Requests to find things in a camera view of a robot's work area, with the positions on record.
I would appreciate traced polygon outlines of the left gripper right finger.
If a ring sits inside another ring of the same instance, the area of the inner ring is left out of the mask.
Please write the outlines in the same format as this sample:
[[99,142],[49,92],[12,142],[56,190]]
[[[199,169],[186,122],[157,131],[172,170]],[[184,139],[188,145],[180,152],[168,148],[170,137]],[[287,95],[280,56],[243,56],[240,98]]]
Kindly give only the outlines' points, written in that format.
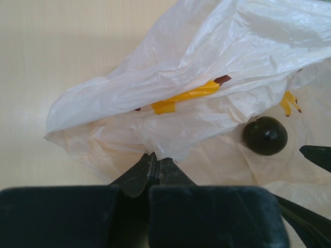
[[276,198],[253,186],[198,186],[158,161],[149,191],[150,247],[289,247]]

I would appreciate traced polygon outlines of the dark plum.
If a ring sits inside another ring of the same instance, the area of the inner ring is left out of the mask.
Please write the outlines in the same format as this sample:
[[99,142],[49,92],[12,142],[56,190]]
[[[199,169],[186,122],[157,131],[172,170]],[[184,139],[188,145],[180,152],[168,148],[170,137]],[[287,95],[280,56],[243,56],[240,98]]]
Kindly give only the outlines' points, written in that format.
[[242,137],[251,151],[263,156],[278,154],[288,142],[288,133],[284,125],[269,116],[260,117],[247,124]]

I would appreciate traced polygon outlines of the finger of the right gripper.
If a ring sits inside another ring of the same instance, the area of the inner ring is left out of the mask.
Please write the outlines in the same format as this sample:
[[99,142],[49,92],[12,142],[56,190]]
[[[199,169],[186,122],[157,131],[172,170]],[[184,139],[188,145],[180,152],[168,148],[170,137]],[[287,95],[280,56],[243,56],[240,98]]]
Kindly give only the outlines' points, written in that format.
[[282,217],[307,248],[330,248],[330,220],[298,204],[275,196]]
[[331,148],[326,146],[302,146],[299,151],[315,165],[331,172]]

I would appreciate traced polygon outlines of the white banana-print plastic bag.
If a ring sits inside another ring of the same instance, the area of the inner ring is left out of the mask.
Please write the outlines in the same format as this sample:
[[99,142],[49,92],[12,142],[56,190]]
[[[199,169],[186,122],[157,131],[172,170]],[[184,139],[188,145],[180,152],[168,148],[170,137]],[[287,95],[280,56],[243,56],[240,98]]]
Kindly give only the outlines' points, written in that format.
[[[243,142],[263,116],[288,133],[272,156]],[[328,217],[330,173],[299,149],[330,145],[330,3],[179,1],[53,103],[45,138],[108,181],[155,153],[197,184],[259,185]]]

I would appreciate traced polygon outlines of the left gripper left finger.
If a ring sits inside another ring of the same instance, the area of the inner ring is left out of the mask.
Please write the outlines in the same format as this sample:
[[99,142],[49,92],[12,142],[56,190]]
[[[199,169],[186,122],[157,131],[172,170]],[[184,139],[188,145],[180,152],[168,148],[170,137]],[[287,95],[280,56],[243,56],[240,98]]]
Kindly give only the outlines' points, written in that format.
[[108,185],[1,191],[1,247],[115,247],[145,233],[156,156]]

